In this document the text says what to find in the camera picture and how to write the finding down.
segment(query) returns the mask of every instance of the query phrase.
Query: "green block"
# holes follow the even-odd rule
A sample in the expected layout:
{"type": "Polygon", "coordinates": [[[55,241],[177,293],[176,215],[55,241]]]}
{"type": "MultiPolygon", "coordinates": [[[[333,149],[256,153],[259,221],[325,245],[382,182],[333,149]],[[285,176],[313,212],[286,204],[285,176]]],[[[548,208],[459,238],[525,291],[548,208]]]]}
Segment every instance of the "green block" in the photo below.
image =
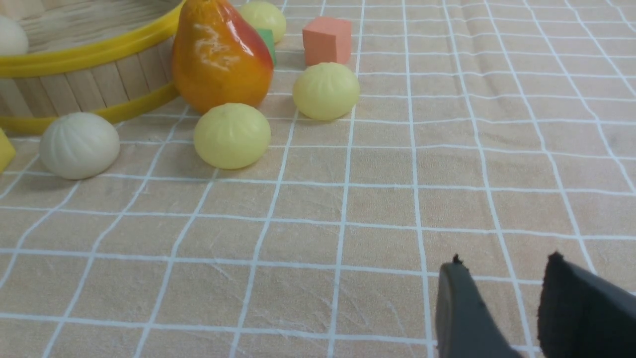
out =
{"type": "Polygon", "coordinates": [[[256,29],[258,34],[261,35],[263,41],[267,45],[267,48],[270,50],[270,55],[272,55],[272,60],[274,61],[274,67],[276,67],[276,48],[274,47],[274,33],[269,29],[256,29]]]}

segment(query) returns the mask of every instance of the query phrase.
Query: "yellow block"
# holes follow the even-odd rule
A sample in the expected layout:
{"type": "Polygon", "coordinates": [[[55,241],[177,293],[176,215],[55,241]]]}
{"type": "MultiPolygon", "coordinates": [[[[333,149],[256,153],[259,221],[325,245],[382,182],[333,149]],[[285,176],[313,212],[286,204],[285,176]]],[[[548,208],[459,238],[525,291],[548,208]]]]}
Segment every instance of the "yellow block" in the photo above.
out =
{"type": "Polygon", "coordinates": [[[15,157],[15,148],[11,145],[9,138],[0,129],[0,173],[2,173],[15,157]]]}

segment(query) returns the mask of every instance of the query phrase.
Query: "beige cloth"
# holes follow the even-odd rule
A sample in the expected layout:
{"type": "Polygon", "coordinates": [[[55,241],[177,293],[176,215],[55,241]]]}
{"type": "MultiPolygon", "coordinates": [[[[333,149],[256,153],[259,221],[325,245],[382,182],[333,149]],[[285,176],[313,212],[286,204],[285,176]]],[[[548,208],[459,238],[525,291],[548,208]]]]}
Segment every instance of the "beige cloth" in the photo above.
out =
{"type": "Polygon", "coordinates": [[[633,1],[361,1],[276,1],[272,147],[249,169],[197,158],[182,101],[119,127],[121,157],[83,182],[15,138],[0,355],[433,357],[437,272],[458,253],[540,357],[548,254],[636,291],[633,1]],[[289,95],[320,14],[352,20],[363,92],[330,124],[289,95]]]}

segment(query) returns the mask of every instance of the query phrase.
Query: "yellow ball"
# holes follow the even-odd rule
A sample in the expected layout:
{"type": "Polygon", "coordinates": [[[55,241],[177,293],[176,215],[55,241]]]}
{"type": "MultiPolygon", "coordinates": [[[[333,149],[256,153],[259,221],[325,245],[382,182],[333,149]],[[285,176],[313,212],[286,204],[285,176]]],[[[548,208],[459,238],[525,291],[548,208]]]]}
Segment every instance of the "yellow ball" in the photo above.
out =
{"type": "Polygon", "coordinates": [[[272,130],[257,109],[227,103],[209,110],[195,126],[195,150],[204,162],[219,169],[254,164],[267,151],[272,130]]]}
{"type": "Polygon", "coordinates": [[[308,67],[292,91],[298,110],[315,120],[334,120],[353,109],[360,98],[360,83],[347,66],[323,62],[308,67]]]}
{"type": "Polygon", "coordinates": [[[250,1],[238,12],[248,24],[256,29],[272,30],[274,42],[282,40],[287,31],[287,19],[275,5],[266,1],[250,1]]]}

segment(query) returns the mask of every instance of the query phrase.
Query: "steamer basket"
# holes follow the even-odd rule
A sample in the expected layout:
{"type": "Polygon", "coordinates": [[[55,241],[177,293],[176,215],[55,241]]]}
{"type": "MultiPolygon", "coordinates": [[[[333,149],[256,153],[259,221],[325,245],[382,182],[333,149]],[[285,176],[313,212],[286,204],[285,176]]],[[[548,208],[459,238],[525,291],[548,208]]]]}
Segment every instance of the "steamer basket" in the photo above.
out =
{"type": "Polygon", "coordinates": [[[0,128],[41,135],[57,117],[96,113],[111,123],[178,96],[172,39],[181,0],[0,0],[29,54],[0,57],[0,128]]]}

